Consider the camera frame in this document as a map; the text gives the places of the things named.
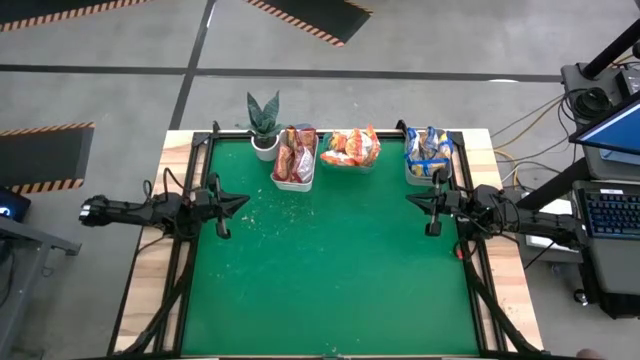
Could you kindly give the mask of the snake plant in white pot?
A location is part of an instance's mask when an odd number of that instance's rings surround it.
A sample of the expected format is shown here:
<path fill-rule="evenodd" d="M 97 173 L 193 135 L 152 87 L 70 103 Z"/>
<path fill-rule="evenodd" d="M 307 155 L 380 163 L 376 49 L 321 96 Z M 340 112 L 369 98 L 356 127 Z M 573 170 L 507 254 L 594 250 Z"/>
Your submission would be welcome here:
<path fill-rule="evenodd" d="M 274 161 L 277 157 L 279 135 L 283 129 L 283 125 L 277 120 L 279 109 L 279 92 L 276 92 L 264 106 L 260 106 L 250 92 L 247 93 L 251 144 L 256 156 L 265 162 Z"/>

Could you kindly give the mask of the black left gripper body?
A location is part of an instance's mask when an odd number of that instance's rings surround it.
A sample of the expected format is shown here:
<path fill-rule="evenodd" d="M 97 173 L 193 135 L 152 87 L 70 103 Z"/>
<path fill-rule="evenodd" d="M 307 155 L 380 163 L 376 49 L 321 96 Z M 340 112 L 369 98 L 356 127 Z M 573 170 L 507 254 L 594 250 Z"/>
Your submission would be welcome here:
<path fill-rule="evenodd" d="M 191 214 L 196 220 L 207 222 L 219 217 L 217 203 L 208 190 L 196 190 L 191 205 Z"/>

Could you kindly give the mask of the red Maruchan noodle packet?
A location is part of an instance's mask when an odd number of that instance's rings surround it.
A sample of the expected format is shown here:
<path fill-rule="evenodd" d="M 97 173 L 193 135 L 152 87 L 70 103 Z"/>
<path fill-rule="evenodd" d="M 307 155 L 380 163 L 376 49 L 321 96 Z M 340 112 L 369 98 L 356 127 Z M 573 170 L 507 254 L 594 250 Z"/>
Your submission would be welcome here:
<path fill-rule="evenodd" d="M 293 126 L 289 126 L 284 130 L 284 144 L 292 150 L 296 150 L 300 146 L 303 146 L 310 151 L 315 151 L 316 140 L 315 128 L 302 128 L 298 129 Z"/>
<path fill-rule="evenodd" d="M 286 144 L 280 144 L 273 169 L 273 178 L 276 181 L 291 182 L 293 180 L 292 168 L 295 151 Z"/>
<path fill-rule="evenodd" d="M 306 147 L 300 147 L 295 155 L 291 176 L 294 182 L 307 183 L 314 169 L 314 154 Z"/>

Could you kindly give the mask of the teal plastic bin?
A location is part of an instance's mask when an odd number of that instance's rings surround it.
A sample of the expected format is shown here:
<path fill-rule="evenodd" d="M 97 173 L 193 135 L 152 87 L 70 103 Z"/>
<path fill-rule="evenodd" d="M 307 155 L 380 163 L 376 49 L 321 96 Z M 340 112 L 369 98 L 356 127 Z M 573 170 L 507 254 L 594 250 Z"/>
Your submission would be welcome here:
<path fill-rule="evenodd" d="M 321 138 L 322 151 L 325 151 L 328 149 L 330 137 L 331 137 L 330 133 L 325 133 L 322 136 Z M 331 170 L 334 172 L 349 173 L 349 174 L 369 174 L 373 172 L 377 167 L 376 163 L 373 163 L 371 166 L 339 166 L 339 165 L 329 164 L 325 160 L 320 160 L 320 163 L 324 168 L 328 170 Z"/>

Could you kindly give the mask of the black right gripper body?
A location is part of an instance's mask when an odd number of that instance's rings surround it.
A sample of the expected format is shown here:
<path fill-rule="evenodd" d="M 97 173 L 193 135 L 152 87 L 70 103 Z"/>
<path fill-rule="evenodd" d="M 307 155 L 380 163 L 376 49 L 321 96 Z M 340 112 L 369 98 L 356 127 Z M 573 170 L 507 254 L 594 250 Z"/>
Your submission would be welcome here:
<path fill-rule="evenodd" d="M 469 221 L 475 220 L 474 192 L 463 188 L 462 190 L 447 190 L 442 193 L 441 212 L 452 217 L 462 217 Z"/>

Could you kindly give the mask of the black hazard-striped floor mat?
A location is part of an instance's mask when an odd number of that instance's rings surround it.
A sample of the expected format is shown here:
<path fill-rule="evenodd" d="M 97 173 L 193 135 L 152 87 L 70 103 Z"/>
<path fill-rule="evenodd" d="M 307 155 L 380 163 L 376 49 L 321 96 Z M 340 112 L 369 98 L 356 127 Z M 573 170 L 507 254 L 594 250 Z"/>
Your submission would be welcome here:
<path fill-rule="evenodd" d="M 0 131 L 0 188 L 16 194 L 83 186 L 96 124 Z"/>
<path fill-rule="evenodd" d="M 343 47 L 373 11 L 353 0 L 243 0 L 334 47 Z"/>
<path fill-rule="evenodd" d="M 143 4 L 150 0 L 0 0 L 0 33 Z"/>

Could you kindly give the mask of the grey plastic bin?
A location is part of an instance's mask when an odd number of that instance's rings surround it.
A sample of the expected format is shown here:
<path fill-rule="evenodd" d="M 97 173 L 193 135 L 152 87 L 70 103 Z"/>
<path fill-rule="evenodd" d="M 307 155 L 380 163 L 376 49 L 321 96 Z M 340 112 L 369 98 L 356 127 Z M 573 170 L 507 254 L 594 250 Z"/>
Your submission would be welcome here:
<path fill-rule="evenodd" d="M 417 128 L 415 128 L 415 129 L 420 134 L 423 133 L 426 130 L 426 129 L 417 129 Z M 438 135 L 441 134 L 443 131 L 445 131 L 444 129 L 440 129 L 440 128 L 435 128 L 435 129 L 437 130 Z M 406 143 L 407 143 L 407 140 L 406 140 L 406 136 L 405 136 L 405 150 L 404 150 L 405 167 L 404 167 L 404 169 L 405 169 L 405 177 L 406 177 L 407 182 L 410 185 L 415 185 L 415 186 L 430 184 L 431 183 L 431 176 L 430 177 L 416 177 L 416 176 L 414 176 L 414 175 L 412 175 L 410 173 L 410 171 L 408 169 L 408 161 L 405 158 Z M 447 167 L 446 170 L 448 171 L 448 178 L 450 178 L 451 177 L 451 173 L 452 173 L 452 156 L 448 160 L 449 160 L 449 164 L 448 164 L 448 167 Z"/>

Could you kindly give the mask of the black stand strut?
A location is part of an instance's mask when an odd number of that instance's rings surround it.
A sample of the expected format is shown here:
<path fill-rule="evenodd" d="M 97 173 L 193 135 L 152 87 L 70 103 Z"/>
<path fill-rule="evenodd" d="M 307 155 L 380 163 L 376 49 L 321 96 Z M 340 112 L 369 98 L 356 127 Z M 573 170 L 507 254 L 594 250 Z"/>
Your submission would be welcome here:
<path fill-rule="evenodd" d="M 540 210 L 547 204 L 568 193 L 572 189 L 575 181 L 591 179 L 587 160 L 581 158 L 574 164 L 567 167 L 560 174 L 547 181 L 537 190 L 516 203 L 516 206 L 524 210 Z"/>

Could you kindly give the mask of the blue Maruchan noodle packet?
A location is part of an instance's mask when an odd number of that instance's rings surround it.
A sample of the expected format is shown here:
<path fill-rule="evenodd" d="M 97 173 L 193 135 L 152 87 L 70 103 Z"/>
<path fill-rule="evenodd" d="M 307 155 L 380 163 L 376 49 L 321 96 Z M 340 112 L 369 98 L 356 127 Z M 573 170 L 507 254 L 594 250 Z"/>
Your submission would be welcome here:
<path fill-rule="evenodd" d="M 450 159 L 453 152 L 453 142 L 449 138 L 449 133 L 443 131 L 438 135 L 438 147 L 436 157 L 441 159 Z"/>
<path fill-rule="evenodd" d="M 420 134 L 419 145 L 425 160 L 434 158 L 439 149 L 439 135 L 437 130 L 429 126 Z"/>
<path fill-rule="evenodd" d="M 447 158 L 434 158 L 422 160 L 408 160 L 408 169 L 416 177 L 430 177 L 437 170 L 447 169 L 449 160 Z"/>
<path fill-rule="evenodd" d="M 421 160 L 420 133 L 415 128 L 408 128 L 406 131 L 406 140 L 406 160 L 408 162 Z"/>

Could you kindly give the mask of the black laptop with lit keyboard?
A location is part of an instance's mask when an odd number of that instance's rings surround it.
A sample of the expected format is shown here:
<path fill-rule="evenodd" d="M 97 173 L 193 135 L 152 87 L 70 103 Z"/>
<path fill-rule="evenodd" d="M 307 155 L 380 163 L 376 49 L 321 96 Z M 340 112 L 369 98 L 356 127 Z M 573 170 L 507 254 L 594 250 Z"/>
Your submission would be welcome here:
<path fill-rule="evenodd" d="M 601 289 L 640 296 L 640 185 L 576 181 L 573 190 Z"/>

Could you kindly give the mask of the black device with blue light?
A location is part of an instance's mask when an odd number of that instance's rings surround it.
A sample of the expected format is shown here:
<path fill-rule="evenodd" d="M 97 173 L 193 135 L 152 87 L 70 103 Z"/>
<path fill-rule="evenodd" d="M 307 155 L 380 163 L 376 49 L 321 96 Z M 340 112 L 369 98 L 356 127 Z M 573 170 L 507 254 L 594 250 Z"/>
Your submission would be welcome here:
<path fill-rule="evenodd" d="M 6 188 L 0 188 L 0 217 L 23 222 L 31 201 Z"/>

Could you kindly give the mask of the grey metal desk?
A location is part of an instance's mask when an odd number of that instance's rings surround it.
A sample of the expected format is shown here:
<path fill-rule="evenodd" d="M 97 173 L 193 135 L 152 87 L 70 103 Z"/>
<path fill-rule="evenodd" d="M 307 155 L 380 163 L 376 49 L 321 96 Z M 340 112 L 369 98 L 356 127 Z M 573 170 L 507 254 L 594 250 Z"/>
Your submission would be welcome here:
<path fill-rule="evenodd" d="M 0 235 L 12 245 L 0 265 L 0 360 L 7 360 L 49 252 L 77 256 L 81 245 L 2 217 Z"/>

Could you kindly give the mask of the black stand pole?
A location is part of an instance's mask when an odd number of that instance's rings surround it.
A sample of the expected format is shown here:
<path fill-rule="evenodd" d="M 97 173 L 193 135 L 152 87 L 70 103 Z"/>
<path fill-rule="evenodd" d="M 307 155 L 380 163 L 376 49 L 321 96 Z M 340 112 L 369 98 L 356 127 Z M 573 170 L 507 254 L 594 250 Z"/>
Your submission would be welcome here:
<path fill-rule="evenodd" d="M 611 42 L 593 60 L 581 68 L 581 74 L 587 79 L 597 77 L 626 50 L 640 41 L 640 19 L 632 23 L 613 42 Z"/>

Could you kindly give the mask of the white paper sign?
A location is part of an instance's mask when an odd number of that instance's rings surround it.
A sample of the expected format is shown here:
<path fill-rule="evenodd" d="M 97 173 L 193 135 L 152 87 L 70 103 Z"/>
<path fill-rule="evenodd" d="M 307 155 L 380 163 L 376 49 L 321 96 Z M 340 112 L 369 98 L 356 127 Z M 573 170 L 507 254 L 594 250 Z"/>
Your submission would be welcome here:
<path fill-rule="evenodd" d="M 556 215 L 573 215 L 573 205 L 569 200 L 557 199 L 553 202 L 547 204 L 541 209 L 542 212 L 552 213 Z M 525 242 L 528 246 L 538 247 L 538 248 L 547 248 L 553 250 L 560 250 L 570 253 L 576 253 L 576 250 L 570 249 L 566 246 L 561 246 L 554 243 L 551 239 L 539 236 L 531 236 L 527 235 L 525 237 Z"/>

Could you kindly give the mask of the white plastic bin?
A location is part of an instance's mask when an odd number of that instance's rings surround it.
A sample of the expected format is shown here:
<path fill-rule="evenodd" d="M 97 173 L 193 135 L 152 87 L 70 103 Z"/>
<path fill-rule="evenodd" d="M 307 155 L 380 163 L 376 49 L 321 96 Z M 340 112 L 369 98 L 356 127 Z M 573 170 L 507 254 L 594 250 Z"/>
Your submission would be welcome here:
<path fill-rule="evenodd" d="M 281 145 L 285 144 L 285 130 L 281 130 L 279 135 L 278 135 L 278 149 Z M 316 139 L 315 139 L 316 145 L 315 145 L 315 150 L 317 152 L 318 150 L 318 142 L 319 142 L 319 136 L 316 135 Z M 275 186 L 282 191 L 293 191 L 293 192 L 309 192 L 311 191 L 312 187 L 313 187 L 313 181 L 314 181 L 314 176 L 315 176 L 315 166 L 316 166 L 316 159 L 317 159 L 317 155 L 313 156 L 313 164 L 311 166 L 312 168 L 312 173 L 311 173 L 311 178 L 308 182 L 306 183 L 297 183 L 297 182 L 288 182 L 288 181 L 280 181 L 277 180 L 273 174 L 273 172 L 270 174 L 270 178 L 273 181 L 273 183 L 275 184 Z"/>

